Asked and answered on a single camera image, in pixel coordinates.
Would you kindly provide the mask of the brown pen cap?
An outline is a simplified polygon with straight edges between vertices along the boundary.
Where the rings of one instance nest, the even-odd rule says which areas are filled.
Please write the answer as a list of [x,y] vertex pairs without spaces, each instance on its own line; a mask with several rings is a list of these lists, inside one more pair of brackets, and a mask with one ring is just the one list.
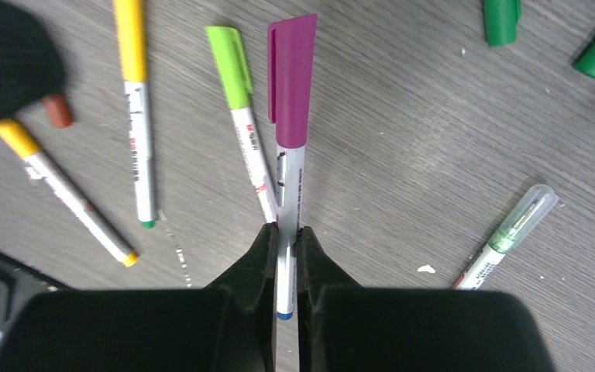
[[41,98],[40,102],[55,128],[63,129],[74,124],[71,107],[63,94],[47,95]]

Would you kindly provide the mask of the grey clear cap marker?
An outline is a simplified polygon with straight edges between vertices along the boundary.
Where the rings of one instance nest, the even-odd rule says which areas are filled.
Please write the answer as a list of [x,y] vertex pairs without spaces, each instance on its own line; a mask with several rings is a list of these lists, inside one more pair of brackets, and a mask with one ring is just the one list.
[[553,209],[558,200],[559,196],[548,185],[532,186],[452,287],[456,290],[478,289],[508,252],[521,243]]

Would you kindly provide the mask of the purple cap marker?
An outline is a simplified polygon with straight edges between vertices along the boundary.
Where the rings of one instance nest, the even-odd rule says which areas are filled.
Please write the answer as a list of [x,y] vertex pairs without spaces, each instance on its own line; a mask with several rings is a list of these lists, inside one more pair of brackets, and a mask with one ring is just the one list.
[[295,310],[296,241],[301,229],[317,24],[317,15],[309,14],[273,22],[267,28],[268,118],[275,125],[277,144],[276,313],[284,321]]

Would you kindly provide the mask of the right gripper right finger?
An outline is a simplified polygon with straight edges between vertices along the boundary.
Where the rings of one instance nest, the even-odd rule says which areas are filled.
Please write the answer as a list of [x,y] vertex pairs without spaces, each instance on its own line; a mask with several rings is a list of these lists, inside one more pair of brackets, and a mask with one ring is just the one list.
[[297,242],[303,371],[553,371],[527,307],[499,291],[364,287],[323,250]]

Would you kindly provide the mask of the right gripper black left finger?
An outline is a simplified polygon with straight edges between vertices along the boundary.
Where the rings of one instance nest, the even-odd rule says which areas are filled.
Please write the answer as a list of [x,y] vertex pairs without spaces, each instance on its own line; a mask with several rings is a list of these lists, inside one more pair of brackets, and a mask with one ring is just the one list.
[[277,227],[200,289],[38,294],[0,341],[0,371],[272,371]]

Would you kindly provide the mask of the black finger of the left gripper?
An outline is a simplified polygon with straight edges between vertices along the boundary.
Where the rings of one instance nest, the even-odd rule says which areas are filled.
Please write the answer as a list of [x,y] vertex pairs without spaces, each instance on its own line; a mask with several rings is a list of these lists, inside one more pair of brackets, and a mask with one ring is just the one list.
[[60,51],[33,13],[0,1],[0,119],[61,94],[67,71]]

